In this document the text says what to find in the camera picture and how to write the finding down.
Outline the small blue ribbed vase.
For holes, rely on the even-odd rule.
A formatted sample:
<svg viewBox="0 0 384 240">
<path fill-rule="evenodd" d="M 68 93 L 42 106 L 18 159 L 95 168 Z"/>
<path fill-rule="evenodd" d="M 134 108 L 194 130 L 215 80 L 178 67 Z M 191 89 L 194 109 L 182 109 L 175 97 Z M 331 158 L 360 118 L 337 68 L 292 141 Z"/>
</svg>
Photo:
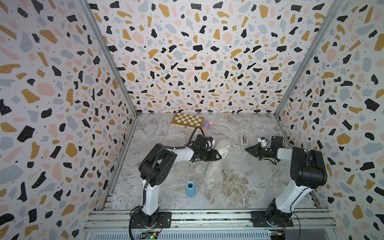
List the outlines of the small blue ribbed vase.
<svg viewBox="0 0 384 240">
<path fill-rule="evenodd" d="M 187 197 L 189 198 L 193 198 L 196 196 L 196 187 L 195 187 L 195 183 L 192 182 L 192 181 L 189 181 L 186 185 L 186 195 Z"/>
</svg>

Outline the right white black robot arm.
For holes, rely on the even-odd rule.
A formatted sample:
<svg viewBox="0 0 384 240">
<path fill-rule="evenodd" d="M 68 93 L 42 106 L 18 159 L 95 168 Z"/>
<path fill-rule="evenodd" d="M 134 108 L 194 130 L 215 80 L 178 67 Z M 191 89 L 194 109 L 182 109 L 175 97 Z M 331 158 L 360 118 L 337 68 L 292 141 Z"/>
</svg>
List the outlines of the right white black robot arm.
<svg viewBox="0 0 384 240">
<path fill-rule="evenodd" d="M 271 201 L 264 213 L 251 212 L 254 227 L 292 227 L 291 218 L 297 204 L 327 182 L 322 152 L 299 147 L 288 148 L 281 135 L 272 136 L 270 140 L 259 138 L 255 146 L 245 148 L 245 151 L 260 161 L 269 160 L 275 165 L 280 161 L 290 163 L 291 180 L 284 191 Z"/>
</svg>

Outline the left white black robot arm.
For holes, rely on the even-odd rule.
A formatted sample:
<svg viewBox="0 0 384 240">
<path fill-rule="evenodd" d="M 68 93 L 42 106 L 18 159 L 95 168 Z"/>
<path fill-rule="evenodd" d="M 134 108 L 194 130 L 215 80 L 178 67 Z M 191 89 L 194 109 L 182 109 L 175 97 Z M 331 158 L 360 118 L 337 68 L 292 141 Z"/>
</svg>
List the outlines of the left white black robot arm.
<svg viewBox="0 0 384 240">
<path fill-rule="evenodd" d="M 172 166 L 178 162 L 212 162 L 222 158 L 213 145 L 212 137 L 199 134 L 196 139 L 180 147 L 156 144 L 139 165 L 143 183 L 142 204 L 132 212 L 133 228 L 152 228 L 160 220 L 166 228 L 166 220 L 159 216 L 160 185 L 166 180 Z"/>
</svg>

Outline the clear tape dispenser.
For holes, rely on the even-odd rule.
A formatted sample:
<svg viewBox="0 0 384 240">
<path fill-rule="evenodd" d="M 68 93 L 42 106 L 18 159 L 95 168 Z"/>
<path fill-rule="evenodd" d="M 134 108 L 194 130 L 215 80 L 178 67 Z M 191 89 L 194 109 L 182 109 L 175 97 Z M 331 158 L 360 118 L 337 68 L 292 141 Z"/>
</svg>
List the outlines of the clear tape dispenser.
<svg viewBox="0 0 384 240">
<path fill-rule="evenodd" d="M 239 134 L 239 145 L 242 150 L 245 150 L 249 147 L 249 138 L 248 135 L 245 133 Z"/>
</svg>

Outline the purple orange small toy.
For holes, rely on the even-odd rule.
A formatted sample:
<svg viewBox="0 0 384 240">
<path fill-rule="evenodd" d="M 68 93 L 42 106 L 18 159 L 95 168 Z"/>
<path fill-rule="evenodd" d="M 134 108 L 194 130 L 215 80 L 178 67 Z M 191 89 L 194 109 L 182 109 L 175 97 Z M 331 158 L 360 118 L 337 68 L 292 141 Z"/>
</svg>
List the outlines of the purple orange small toy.
<svg viewBox="0 0 384 240">
<path fill-rule="evenodd" d="M 203 130 L 206 131 L 210 128 L 210 123 L 209 121 L 204 121 L 204 124 L 203 124 Z"/>
</svg>

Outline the wooden chessboard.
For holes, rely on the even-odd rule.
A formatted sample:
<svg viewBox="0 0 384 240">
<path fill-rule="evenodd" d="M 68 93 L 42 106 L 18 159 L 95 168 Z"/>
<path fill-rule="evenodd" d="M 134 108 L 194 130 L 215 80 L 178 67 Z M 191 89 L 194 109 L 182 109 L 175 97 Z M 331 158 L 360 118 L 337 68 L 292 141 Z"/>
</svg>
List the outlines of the wooden chessboard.
<svg viewBox="0 0 384 240">
<path fill-rule="evenodd" d="M 194 130 L 196 127 L 203 127 L 204 121 L 204 117 L 176 113 L 171 120 L 171 126 Z"/>
</svg>

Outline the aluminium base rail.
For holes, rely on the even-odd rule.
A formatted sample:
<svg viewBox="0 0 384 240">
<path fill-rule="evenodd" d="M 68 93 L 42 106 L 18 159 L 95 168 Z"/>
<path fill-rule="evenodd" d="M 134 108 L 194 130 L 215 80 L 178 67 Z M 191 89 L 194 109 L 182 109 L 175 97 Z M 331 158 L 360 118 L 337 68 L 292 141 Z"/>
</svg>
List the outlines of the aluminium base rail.
<svg viewBox="0 0 384 240">
<path fill-rule="evenodd" d="M 286 224 L 273 226 L 264 209 L 165 210 L 152 227 L 129 211 L 91 212 L 82 240 L 341 240 L 326 209 L 298 209 Z"/>
</svg>

